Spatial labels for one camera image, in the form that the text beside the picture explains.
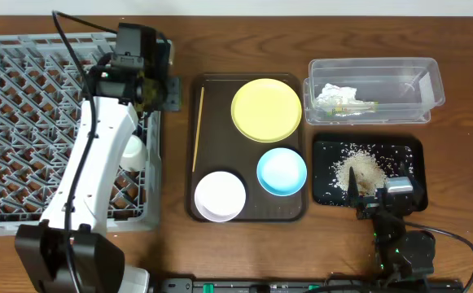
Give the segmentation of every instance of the wooden surface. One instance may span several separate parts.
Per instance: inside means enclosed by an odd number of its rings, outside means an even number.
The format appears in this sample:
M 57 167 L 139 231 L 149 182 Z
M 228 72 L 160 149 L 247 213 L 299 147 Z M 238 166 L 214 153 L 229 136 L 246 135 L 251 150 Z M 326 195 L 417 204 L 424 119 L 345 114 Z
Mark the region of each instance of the wooden surface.
M 424 145 L 430 205 L 408 220 L 460 234 L 473 242 L 473 18 L 217 18 L 86 17 L 115 28 L 119 21 L 154 26 L 176 44 L 175 74 L 184 78 L 184 111 L 164 118 L 164 190 L 158 231 L 109 234 L 132 265 L 153 276 L 197 278 L 324 278 L 371 271 L 372 227 L 346 208 L 310 200 L 294 224 L 203 224 L 184 209 L 184 179 L 192 78 L 201 72 L 291 72 L 302 81 L 311 59 L 422 56 L 435 58 L 446 104 L 427 125 L 306 128 L 310 154 L 317 131 L 413 133 Z M 64 21 L 65 30 L 89 32 Z M 54 33 L 50 17 L 1 17 L 0 34 Z M 436 236 L 435 278 L 466 282 L 473 255 L 464 244 Z M 14 250 L 0 238 L 0 292 L 33 291 Z

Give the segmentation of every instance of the clear plastic container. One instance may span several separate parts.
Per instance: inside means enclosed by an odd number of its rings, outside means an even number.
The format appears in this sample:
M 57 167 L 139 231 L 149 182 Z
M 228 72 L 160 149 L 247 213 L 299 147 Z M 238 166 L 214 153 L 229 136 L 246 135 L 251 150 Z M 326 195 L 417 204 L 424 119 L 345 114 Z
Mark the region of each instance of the clear plastic container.
M 316 103 L 326 84 L 357 89 L 374 105 Z M 431 58 L 316 59 L 304 81 L 305 118 L 311 125 L 427 123 L 445 103 L 439 66 Z

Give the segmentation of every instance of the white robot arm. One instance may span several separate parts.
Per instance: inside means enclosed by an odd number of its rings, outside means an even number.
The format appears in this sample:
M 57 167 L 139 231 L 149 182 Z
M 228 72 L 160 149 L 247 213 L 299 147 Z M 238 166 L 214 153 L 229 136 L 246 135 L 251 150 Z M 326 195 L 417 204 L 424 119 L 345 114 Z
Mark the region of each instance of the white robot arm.
M 122 105 L 117 98 L 105 97 L 94 97 L 94 101 L 98 118 L 97 135 L 75 192 L 71 230 L 79 230 L 79 226 L 84 224 L 90 226 L 91 232 L 105 236 L 113 182 L 125 146 L 137 127 L 138 118 L 131 103 Z M 41 221 L 48 220 L 50 228 L 64 228 L 66 199 L 90 131 L 90 113 L 90 102 L 84 101 L 81 125 L 68 166 L 54 198 L 42 213 Z M 149 273 L 146 270 L 125 266 L 120 293 L 146 293 L 148 287 Z
M 115 51 L 85 72 L 57 15 L 97 26 L 57 11 L 52 15 L 85 79 L 83 92 L 93 99 L 82 104 L 81 125 L 59 188 L 39 225 L 19 227 L 15 249 L 38 292 L 147 293 L 149 273 L 125 265 L 124 253 L 105 238 L 107 210 L 122 154 L 138 125 L 137 112 L 160 110 L 167 97 L 171 46 L 153 28 L 119 24 Z M 157 43 L 157 34 L 163 42 Z M 95 135 L 89 138 L 92 122 Z

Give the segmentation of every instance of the dish rack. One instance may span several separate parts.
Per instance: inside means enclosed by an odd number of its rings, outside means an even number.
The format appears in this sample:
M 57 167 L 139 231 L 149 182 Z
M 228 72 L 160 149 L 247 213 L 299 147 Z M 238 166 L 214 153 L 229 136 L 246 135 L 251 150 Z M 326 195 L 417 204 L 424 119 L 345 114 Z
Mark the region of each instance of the dish rack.
M 87 71 L 113 52 L 112 33 L 69 33 Z M 0 235 L 36 225 L 54 196 L 77 136 L 81 79 L 58 34 L 0 36 Z M 138 123 L 146 167 L 121 168 L 107 213 L 108 232 L 151 230 L 160 221 L 160 112 Z

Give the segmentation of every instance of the yellow plate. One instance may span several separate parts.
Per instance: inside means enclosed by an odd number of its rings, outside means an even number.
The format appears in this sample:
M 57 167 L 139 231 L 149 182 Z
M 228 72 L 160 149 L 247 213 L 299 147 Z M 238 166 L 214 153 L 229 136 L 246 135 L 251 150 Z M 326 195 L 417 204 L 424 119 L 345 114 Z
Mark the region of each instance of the yellow plate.
M 230 114 L 246 137 L 257 142 L 277 142 L 296 130 L 302 111 L 300 99 L 290 86 L 263 78 L 238 90 Z

